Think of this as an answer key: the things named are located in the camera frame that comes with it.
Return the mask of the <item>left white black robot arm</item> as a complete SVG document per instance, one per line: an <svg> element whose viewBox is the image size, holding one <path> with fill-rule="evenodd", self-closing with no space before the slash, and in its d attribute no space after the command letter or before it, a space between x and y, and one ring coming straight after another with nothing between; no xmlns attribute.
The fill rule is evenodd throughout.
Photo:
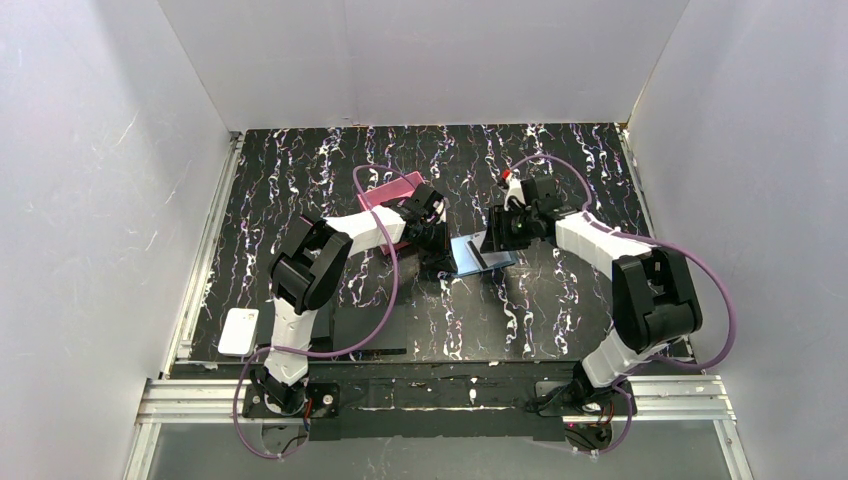
<svg viewBox="0 0 848 480"><path fill-rule="evenodd" d="M426 184L408 197L391 199L344 217L302 215L285 233L269 271L274 323L270 349L250 372L265 404L283 416L306 404L306 350L318 311L333 297L349 257L407 243L417 248L425 271L457 270L444 215L444 197Z"/></svg>

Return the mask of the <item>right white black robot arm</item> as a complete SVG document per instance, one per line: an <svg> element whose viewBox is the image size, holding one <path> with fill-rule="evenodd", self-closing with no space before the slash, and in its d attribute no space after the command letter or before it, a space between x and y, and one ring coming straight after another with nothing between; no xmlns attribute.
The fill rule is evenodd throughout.
<svg viewBox="0 0 848 480"><path fill-rule="evenodd" d="M671 342L703 322L684 255L623 236L591 213L567 206L555 180L518 179L510 170L498 181L505 200L488 210L483 254L517 251L536 240L577 255L612 286L612 328L599 346L575 365L571 381L533 402L573 407L600 403L614 384Z"/></svg>

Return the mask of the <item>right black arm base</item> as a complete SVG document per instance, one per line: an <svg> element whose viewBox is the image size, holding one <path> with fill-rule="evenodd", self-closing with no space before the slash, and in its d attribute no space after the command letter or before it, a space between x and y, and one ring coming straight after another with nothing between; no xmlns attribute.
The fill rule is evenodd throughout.
<svg viewBox="0 0 848 480"><path fill-rule="evenodd" d="M542 417L588 416L590 420L602 420L610 415L626 415L628 410L637 412L631 384L619 385L622 392L611 388L586 398L573 397L564 381L540 381L534 385L534 394L525 403L525 411Z"/></svg>

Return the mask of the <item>blue leather card holder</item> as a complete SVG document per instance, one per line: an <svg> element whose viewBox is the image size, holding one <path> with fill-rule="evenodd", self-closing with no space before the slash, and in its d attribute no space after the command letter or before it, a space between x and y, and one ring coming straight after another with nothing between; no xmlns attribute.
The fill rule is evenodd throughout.
<svg viewBox="0 0 848 480"><path fill-rule="evenodd" d="M512 251L483 253L485 232L475 232L451 239L452 256L456 263L456 277L465 277L514 265L517 255Z"/></svg>

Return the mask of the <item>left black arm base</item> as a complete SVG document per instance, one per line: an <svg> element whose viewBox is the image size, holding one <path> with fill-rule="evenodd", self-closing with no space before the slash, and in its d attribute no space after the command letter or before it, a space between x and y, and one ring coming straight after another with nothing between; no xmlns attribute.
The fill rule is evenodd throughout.
<svg viewBox="0 0 848 480"><path fill-rule="evenodd" d="M248 384L240 413L245 419L281 418L334 418L340 408L341 393L338 384L300 384L283 400Z"/></svg>

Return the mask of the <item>pink plastic tray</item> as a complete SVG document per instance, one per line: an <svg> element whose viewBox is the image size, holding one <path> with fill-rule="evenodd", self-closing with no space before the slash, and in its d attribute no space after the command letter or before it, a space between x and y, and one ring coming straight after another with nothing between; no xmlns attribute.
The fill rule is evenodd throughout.
<svg viewBox="0 0 848 480"><path fill-rule="evenodd" d="M366 201L369 201L374 210L377 211L381 222L390 234L390 238L395 240L393 244L395 250L399 251L410 245L409 241L401 240L404 230L404 227L400 224L401 216L399 213L390 213L388 203L393 200L398 200L399 202L406 200L422 182L423 178L415 171L410 174L409 181L398 178L382 186L368 190L364 194L357 195L363 212L357 214L357 219L350 222L350 225L354 227L349 232L349 236L353 240L353 253L379 248L385 256L389 255L388 244L382 231L377 227L376 220L369 212Z"/></svg>

